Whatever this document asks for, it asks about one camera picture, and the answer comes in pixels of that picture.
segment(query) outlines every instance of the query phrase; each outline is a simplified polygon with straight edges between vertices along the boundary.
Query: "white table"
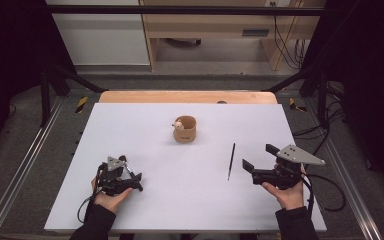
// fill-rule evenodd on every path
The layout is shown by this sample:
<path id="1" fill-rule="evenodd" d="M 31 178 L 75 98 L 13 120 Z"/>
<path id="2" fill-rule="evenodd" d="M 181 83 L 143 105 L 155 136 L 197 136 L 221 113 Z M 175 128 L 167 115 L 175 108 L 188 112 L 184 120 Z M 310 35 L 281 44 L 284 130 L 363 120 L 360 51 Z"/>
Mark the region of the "white table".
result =
<path id="1" fill-rule="evenodd" d="M 180 144 L 173 138 L 176 117 L 197 120 L 197 138 Z M 236 143 L 230 181 L 227 173 Z M 276 199 L 242 169 L 246 159 L 272 169 L 265 152 L 294 144 L 281 105 L 98 103 L 94 106 L 76 154 L 54 203 L 46 230 L 70 232 L 81 226 L 76 214 L 91 194 L 90 180 L 107 156 L 126 155 L 133 171 L 142 172 L 143 192 L 135 190 L 119 208 L 118 232 L 262 232 L 277 230 Z M 313 222 L 326 225 L 317 203 Z"/>

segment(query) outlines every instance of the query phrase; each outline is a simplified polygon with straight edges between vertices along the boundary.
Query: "hand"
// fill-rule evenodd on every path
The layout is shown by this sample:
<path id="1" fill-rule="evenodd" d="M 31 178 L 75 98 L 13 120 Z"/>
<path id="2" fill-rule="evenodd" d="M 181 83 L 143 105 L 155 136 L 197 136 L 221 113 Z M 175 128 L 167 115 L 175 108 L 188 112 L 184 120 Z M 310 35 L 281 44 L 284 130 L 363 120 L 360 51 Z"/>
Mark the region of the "hand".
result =
<path id="1" fill-rule="evenodd" d="M 95 189 L 95 178 L 92 180 L 92 189 Z M 110 210 L 111 212 L 117 214 L 117 209 L 120 203 L 126 199 L 129 194 L 133 191 L 133 188 L 128 188 L 121 194 L 117 196 L 108 196 L 105 193 L 98 193 L 95 197 L 95 202 L 94 204 L 96 205 L 101 205 L 104 208 Z"/>
<path id="2" fill-rule="evenodd" d="M 271 195 L 275 196 L 277 201 L 280 203 L 280 206 L 286 210 L 292 210 L 304 206 L 304 189 L 302 181 L 297 183 L 294 187 L 285 190 L 279 190 L 268 182 L 264 182 L 262 186 Z"/>

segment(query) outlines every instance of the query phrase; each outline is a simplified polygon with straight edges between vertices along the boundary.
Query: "pen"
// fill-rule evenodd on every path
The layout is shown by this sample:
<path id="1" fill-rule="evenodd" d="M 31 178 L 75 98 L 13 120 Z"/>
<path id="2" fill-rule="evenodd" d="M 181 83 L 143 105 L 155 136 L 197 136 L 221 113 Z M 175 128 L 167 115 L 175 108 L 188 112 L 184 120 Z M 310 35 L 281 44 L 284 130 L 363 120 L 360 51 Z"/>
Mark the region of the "pen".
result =
<path id="1" fill-rule="evenodd" d="M 230 157 L 229 175 L 227 176 L 227 181 L 229 181 L 229 179 L 230 179 L 230 172 L 232 171 L 233 155 L 235 155 L 235 145 L 236 145 L 236 143 L 233 144 L 232 156 Z"/>

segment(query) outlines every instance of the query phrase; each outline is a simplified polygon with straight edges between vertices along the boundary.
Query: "brown cup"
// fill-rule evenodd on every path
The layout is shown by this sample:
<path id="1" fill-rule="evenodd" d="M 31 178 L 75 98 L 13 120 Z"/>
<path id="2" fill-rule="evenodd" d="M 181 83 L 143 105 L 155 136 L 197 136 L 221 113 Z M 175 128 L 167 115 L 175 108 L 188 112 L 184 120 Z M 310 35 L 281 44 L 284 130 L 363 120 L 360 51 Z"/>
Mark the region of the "brown cup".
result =
<path id="1" fill-rule="evenodd" d="M 183 129 L 174 128 L 174 139 L 179 143 L 190 143 L 196 138 L 196 120 L 192 116 L 180 116 L 176 118 L 175 122 L 180 121 L 183 125 Z"/>

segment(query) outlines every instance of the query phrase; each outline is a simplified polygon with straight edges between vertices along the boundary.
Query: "yellow and black tape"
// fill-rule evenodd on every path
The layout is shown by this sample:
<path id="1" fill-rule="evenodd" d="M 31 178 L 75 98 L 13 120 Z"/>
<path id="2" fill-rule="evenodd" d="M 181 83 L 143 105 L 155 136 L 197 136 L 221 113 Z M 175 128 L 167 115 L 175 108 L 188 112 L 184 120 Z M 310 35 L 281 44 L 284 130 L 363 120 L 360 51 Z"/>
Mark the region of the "yellow and black tape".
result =
<path id="1" fill-rule="evenodd" d="M 83 107 L 85 106 L 87 101 L 87 97 L 82 97 L 79 101 L 79 105 L 77 105 L 76 113 L 81 113 L 83 110 Z"/>
<path id="2" fill-rule="evenodd" d="M 295 100 L 293 98 L 289 98 L 289 108 L 301 112 L 307 112 L 306 107 L 298 107 L 297 105 L 295 105 Z"/>

